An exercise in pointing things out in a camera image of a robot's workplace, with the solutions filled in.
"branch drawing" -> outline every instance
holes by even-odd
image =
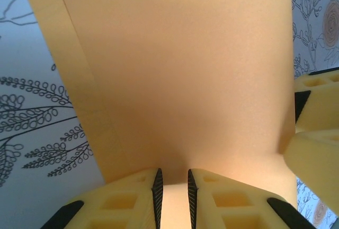
[[[305,203],[303,202],[303,201],[299,201],[298,202],[298,212],[299,213],[302,213],[302,211],[304,210],[304,208],[305,208]]]
[[[0,23],[12,23],[18,26],[25,26],[36,24],[37,21],[34,17],[34,13],[30,10],[29,3],[27,0],[11,0],[5,10],[2,11],[0,17]]]
[[[313,206],[307,206],[306,211],[305,211],[305,218],[307,220],[310,220],[311,218],[311,211],[312,211]]]
[[[304,186],[305,184],[299,179],[299,178],[297,178],[297,191],[298,191],[298,194],[299,194],[299,192],[300,192],[300,188],[302,187],[302,186]]]
[[[312,34],[312,26],[310,24],[310,18],[319,17],[319,12],[322,10],[321,6],[317,6],[321,0],[292,0],[292,9],[295,7],[300,11],[303,19],[306,22],[307,30],[298,30],[297,24],[293,22],[293,41],[300,40],[304,46],[308,48],[309,57],[312,62],[312,66],[304,60],[304,66],[300,63],[300,54],[294,59],[295,77],[299,77],[301,74],[309,73],[317,70],[316,66],[316,49],[318,41],[314,39]]]
[[[303,201],[304,203],[307,203],[307,202],[310,201],[310,200],[311,200],[311,192],[309,191],[309,192],[307,192],[306,195],[304,195],[302,201]]]
[[[21,157],[21,150],[25,147],[25,143],[15,143],[17,136],[61,124],[77,117],[70,117],[66,113],[63,116],[60,114],[61,110],[73,109],[63,86],[12,77],[0,77],[0,85],[16,89],[21,93],[20,95],[0,95],[0,133],[9,134],[0,139],[0,187],[2,187],[9,178],[15,162]],[[45,102],[47,100],[50,104],[27,107],[25,106],[25,94],[27,93],[34,94]],[[77,139],[81,139],[82,143],[69,147],[69,145],[74,145]],[[48,176],[61,175],[93,155],[81,125],[64,133],[60,141],[60,143],[47,145],[27,153],[26,158],[36,157],[37,159],[23,168],[38,168],[59,164],[62,161],[63,164],[51,171]]]

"plant illustration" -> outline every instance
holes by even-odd
[[[306,211],[305,211],[305,218],[307,220],[310,220],[312,210],[313,210],[313,206],[312,205],[307,206]]]
[[[298,192],[298,194],[300,193],[301,188],[303,186],[305,186],[305,183],[303,183],[299,178],[297,178],[297,192]]]
[[[306,22],[306,30],[298,29],[297,24],[293,22],[293,41],[296,39],[301,40],[302,44],[308,48],[309,57],[312,65],[310,66],[307,60],[301,61],[300,54],[294,59],[295,77],[301,74],[313,72],[317,70],[316,67],[316,49],[318,45],[317,39],[313,37],[312,26],[310,24],[310,18],[319,17],[319,13],[322,10],[321,6],[317,6],[321,0],[292,0],[292,9],[297,8],[303,19]]]
[[[25,147],[24,143],[16,143],[17,136],[75,119],[76,116],[60,115],[61,110],[73,109],[63,86],[12,77],[0,77],[0,85],[11,87],[22,93],[22,95],[0,95],[0,133],[7,135],[0,139],[1,187],[9,178],[15,162],[21,157]],[[41,101],[49,101],[50,105],[26,107],[25,94],[27,93],[40,97]],[[74,145],[74,142],[78,140],[81,140],[81,143]],[[64,133],[60,137],[60,142],[47,144],[25,154],[26,158],[35,160],[27,163],[23,168],[39,168],[56,164],[58,167],[49,172],[48,176],[57,176],[77,167],[92,155],[84,131],[79,125]]]
[[[302,200],[301,199],[298,200],[298,211],[299,211],[299,213],[303,212],[304,208],[308,206],[307,202],[309,202],[310,200],[311,200],[311,192],[310,191],[307,192],[303,196]]]
[[[73,148],[67,148],[65,142],[73,139],[82,139],[83,142]],[[47,176],[57,176],[72,170],[93,155],[92,150],[86,141],[81,125],[76,126],[60,138],[59,143],[48,144],[41,148],[36,148],[25,154],[26,158],[36,158],[34,161],[24,165],[23,168],[39,168],[47,165],[60,164],[56,169],[49,172]]]

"leaf pattern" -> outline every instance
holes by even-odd
[[[71,171],[73,168],[76,168],[78,164],[83,163],[85,160],[93,156],[93,152],[90,148],[88,142],[84,142],[81,145],[76,147],[76,152],[70,159],[66,160],[61,166],[55,170],[48,173],[48,177],[58,176],[68,171]]]
[[[60,140],[65,141],[71,141],[72,139],[77,138],[83,138],[85,137],[85,133],[81,125],[74,127],[74,129],[71,129],[69,132],[64,133],[64,137],[61,137]]]
[[[17,158],[21,156],[20,150],[22,149],[22,144],[3,144],[0,146],[0,187],[2,187],[9,178],[14,163],[17,161]]]
[[[48,84],[47,82],[39,82],[33,80],[25,80],[12,77],[1,77],[1,85],[7,85],[14,88],[19,88],[27,92],[37,94],[39,96],[50,99],[54,103],[59,105],[71,105],[68,93],[63,86],[57,86],[55,84]]]
[[[54,143],[53,145],[48,144],[46,147],[36,148],[35,150],[25,154],[26,158],[37,157],[38,159],[25,164],[23,168],[39,168],[45,165],[58,164],[67,158],[65,143]]]
[[[11,117],[7,117],[8,112],[0,112],[0,133],[3,131],[34,129],[45,122],[51,122],[53,117],[58,116],[58,110],[53,106],[14,110],[15,114],[11,115]]]
[[[21,95],[0,95],[0,120],[15,117],[25,98]]]
[[[319,17],[319,13],[322,10],[321,6],[318,6],[321,0],[292,0],[292,9],[299,11],[302,18],[306,22],[306,29],[297,27],[296,22],[293,22],[293,41],[301,41],[301,43],[308,48],[309,54],[307,57],[310,58],[312,65],[308,61],[304,61],[304,65],[297,62],[295,58],[295,78],[299,77],[304,73],[309,73],[317,70],[316,67],[316,50],[318,45],[318,39],[315,39],[312,34],[312,26],[309,24],[309,20],[312,15]]]

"paper sheet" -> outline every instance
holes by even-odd
[[[290,0],[30,2],[106,181],[198,167],[296,203]]]

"wallpaper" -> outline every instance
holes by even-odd
[[[339,66],[339,1],[291,6],[295,77]],[[104,181],[27,0],[0,0],[0,62],[0,228],[39,228]],[[299,211],[330,228],[335,214],[297,187]]]

